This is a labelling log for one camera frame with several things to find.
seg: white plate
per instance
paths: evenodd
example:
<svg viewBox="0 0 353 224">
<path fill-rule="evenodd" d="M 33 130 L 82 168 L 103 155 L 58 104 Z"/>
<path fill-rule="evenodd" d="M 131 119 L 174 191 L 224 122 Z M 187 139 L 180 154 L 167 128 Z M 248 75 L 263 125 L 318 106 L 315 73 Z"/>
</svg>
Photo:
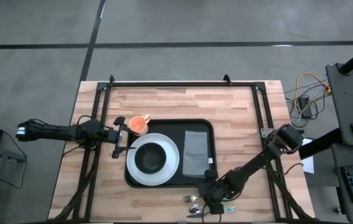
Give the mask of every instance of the white plate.
<svg viewBox="0 0 353 224">
<path fill-rule="evenodd" d="M 165 150 L 166 161 L 164 167 L 162 167 L 158 172 L 154 174 L 145 174 L 136 167 L 136 164 L 134 163 L 134 156 L 136 155 L 136 151 L 142 145 L 151 142 L 160 145 Z M 177 146 L 174 141 L 167 136 L 159 133 L 145 134 L 135 140 L 131 147 L 135 147 L 136 149 L 128 150 L 128 154 L 126 156 L 126 167 L 128 168 L 128 171 L 133 179 L 140 184 L 157 186 L 167 182 L 176 173 L 177 167 L 179 166 L 179 150 L 177 150 Z"/>
</svg>

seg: white paper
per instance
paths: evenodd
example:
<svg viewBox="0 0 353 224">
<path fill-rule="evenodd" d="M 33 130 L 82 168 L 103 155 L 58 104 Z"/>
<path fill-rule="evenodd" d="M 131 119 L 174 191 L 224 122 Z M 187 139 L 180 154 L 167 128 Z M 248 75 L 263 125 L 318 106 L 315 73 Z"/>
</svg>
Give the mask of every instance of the white paper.
<svg viewBox="0 0 353 224">
<path fill-rule="evenodd" d="M 303 139 L 302 145 L 305 145 L 307 143 L 310 143 L 312 140 L 311 139 Z M 314 164 L 313 164 L 313 156 L 308 157 L 306 159 L 301 160 L 303 164 L 303 171 L 307 172 L 309 174 L 314 174 Z"/>
</svg>

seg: black bowl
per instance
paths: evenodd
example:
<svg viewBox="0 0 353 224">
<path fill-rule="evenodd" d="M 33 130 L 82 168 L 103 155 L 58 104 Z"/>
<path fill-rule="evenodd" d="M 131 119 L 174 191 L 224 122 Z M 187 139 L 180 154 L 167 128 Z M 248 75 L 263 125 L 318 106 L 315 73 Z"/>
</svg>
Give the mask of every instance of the black bowl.
<svg viewBox="0 0 353 224">
<path fill-rule="evenodd" d="M 136 167 L 145 174 L 154 174 L 160 171 L 165 164 L 165 150 L 156 143 L 142 145 L 134 155 Z"/>
</svg>

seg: fork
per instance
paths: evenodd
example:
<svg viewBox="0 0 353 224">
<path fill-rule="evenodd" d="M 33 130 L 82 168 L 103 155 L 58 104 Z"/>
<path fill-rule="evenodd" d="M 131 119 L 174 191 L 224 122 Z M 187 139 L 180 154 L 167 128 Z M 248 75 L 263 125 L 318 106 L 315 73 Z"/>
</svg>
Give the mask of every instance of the fork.
<svg viewBox="0 0 353 224">
<path fill-rule="evenodd" d="M 183 197 L 183 201 L 184 202 L 195 202 L 197 200 L 197 198 L 199 198 L 199 197 L 196 197 L 194 195 L 189 195 L 189 196 Z"/>
</svg>

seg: black tray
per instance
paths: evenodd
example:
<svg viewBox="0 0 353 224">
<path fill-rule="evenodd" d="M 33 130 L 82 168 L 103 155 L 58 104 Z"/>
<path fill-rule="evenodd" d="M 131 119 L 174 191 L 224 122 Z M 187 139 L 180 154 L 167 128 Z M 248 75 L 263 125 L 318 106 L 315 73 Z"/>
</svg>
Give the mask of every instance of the black tray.
<svg viewBox="0 0 353 224">
<path fill-rule="evenodd" d="M 179 167 L 174 176 L 167 182 L 157 186 L 146 186 L 135 181 L 129 174 L 125 163 L 125 181 L 134 188 L 165 188 L 165 187 L 197 187 L 199 183 L 205 182 L 205 179 L 186 177 L 182 174 L 183 169 L 183 152 L 184 152 L 184 135 L 185 131 L 200 131 L 207 133 L 208 140 L 208 158 L 212 158 L 213 163 L 209 164 L 209 169 L 216 169 L 216 153 L 214 128 L 206 119 L 152 119 L 149 122 L 148 133 L 160 133 L 172 139 L 179 150 Z M 128 146 L 138 137 L 129 134 Z"/>
</svg>

